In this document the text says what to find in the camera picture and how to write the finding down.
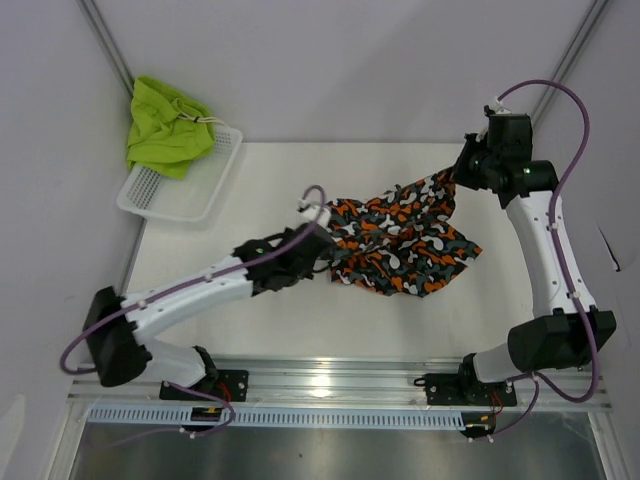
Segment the orange camouflage shorts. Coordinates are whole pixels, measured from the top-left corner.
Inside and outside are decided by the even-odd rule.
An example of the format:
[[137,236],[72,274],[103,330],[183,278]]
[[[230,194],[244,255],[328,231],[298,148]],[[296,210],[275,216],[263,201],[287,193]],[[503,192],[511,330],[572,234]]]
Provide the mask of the orange camouflage shorts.
[[330,280],[384,296],[423,298],[446,287],[483,253],[449,223],[455,195],[446,168],[366,201],[329,202]]

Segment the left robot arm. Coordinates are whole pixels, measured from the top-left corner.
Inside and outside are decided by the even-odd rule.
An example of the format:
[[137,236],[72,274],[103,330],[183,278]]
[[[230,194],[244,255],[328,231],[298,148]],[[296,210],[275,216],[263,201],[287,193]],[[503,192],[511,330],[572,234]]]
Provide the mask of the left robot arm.
[[100,290],[84,325],[100,384],[113,388],[146,378],[177,384],[197,400],[209,398],[219,373],[208,351],[166,343],[158,335],[216,306],[310,279],[316,262],[334,247],[323,228],[305,223],[248,240],[220,262],[164,287],[127,296]]

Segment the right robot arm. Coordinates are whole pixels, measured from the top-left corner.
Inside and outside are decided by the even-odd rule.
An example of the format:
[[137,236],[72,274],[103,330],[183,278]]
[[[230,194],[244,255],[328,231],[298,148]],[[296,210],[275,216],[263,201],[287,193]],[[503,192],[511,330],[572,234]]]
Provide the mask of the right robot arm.
[[597,306],[582,279],[566,234],[555,168],[532,157],[530,117],[500,107],[487,108],[486,116],[483,132],[466,135],[452,179],[498,197],[525,259],[533,318],[513,327],[500,346],[466,357],[469,371],[458,376],[456,389],[472,404],[489,396],[493,383],[594,367],[617,327],[613,312]]

